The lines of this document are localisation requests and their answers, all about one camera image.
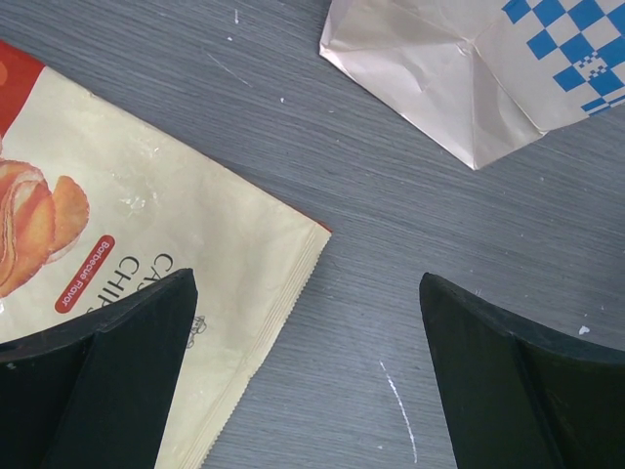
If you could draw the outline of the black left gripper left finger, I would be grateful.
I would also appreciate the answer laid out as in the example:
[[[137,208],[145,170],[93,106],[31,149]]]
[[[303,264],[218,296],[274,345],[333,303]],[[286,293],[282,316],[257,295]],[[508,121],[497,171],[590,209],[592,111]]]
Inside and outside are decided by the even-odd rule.
[[[191,269],[1,346],[4,468],[152,468],[193,322]]]

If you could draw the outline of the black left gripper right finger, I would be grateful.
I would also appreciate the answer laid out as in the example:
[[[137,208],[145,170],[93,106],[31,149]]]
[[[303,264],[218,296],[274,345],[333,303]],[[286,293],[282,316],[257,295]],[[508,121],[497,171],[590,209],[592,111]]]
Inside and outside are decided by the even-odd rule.
[[[460,468],[621,468],[624,354],[423,275],[422,319]]]

